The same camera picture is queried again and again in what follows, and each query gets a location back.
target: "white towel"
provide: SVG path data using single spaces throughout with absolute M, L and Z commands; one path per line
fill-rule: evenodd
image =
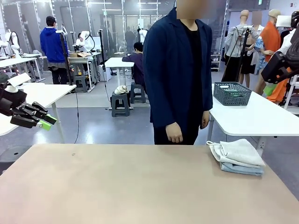
M 265 166 L 257 150 L 246 140 L 220 142 L 222 155 L 231 160 L 251 165 Z
M 238 161 L 235 161 L 235 160 L 232 160 L 232 159 L 229 159 L 229 158 L 223 156 L 221 153 L 221 148 L 222 148 L 221 144 L 213 143 L 213 142 L 207 142 L 207 144 L 210 146 L 210 150 L 218 162 L 228 162 L 228 163 L 232 163 L 232 164 L 235 164 L 238 166 L 249 167 L 249 168 L 260 168 L 260 166 L 257 166 L 257 165 L 251 165 L 251 164 L 246 164 L 243 162 L 238 162 Z

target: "stool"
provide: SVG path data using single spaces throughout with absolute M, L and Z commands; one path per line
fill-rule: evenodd
M 78 82 L 81 82 L 82 84 L 82 87 L 76 87 L 76 90 L 78 91 L 83 91 L 83 92 L 87 92 L 88 90 L 88 87 L 87 87 L 87 84 L 85 82 L 85 76 L 84 75 L 81 75 L 81 76 L 73 76 L 73 80 L 74 80 L 74 84 L 77 85 L 77 81 Z
M 7 149 L 0 155 L 0 175 L 19 159 L 31 146 L 16 146 Z
M 135 89 L 140 89 L 141 92 L 135 93 L 134 92 Z M 131 83 L 131 103 L 133 104 L 135 100 L 141 100 L 143 104 L 146 102 L 143 86 L 139 84 L 135 84 L 135 82 L 132 82 Z
M 122 100 L 122 104 L 120 104 L 120 107 L 124 107 L 124 109 L 116 108 L 117 100 Z M 112 117 L 116 117 L 117 113 L 124 113 L 126 117 L 130 115 L 130 108 L 129 108 L 128 97 L 126 93 L 117 95 L 114 92 L 112 92 L 111 106 L 112 106 Z

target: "folded towel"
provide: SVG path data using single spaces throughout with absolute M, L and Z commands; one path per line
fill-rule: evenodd
M 230 173 L 236 173 L 236 174 L 246 174 L 246 175 L 254 175 L 254 176 L 261 176 L 263 175 L 263 169 L 258 168 L 247 168 L 247 167 L 241 167 L 236 166 L 231 163 L 220 163 L 221 170 L 230 172 Z
M 222 155 L 226 158 L 251 165 L 265 166 L 257 150 L 246 139 L 233 142 L 221 141 L 220 144 Z
M 260 168 L 260 166 L 257 166 L 257 165 L 239 162 L 239 161 L 232 160 L 232 159 L 229 159 L 229 158 L 223 156 L 221 153 L 222 146 L 220 144 L 209 142 L 209 141 L 207 142 L 207 144 L 210 146 L 211 152 L 218 162 L 227 162 L 227 163 L 232 163 L 232 164 L 243 166 L 243 167 Z

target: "gray basket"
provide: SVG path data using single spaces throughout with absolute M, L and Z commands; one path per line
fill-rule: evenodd
M 224 106 L 246 106 L 250 95 L 250 89 L 236 82 L 214 84 L 214 97 Z

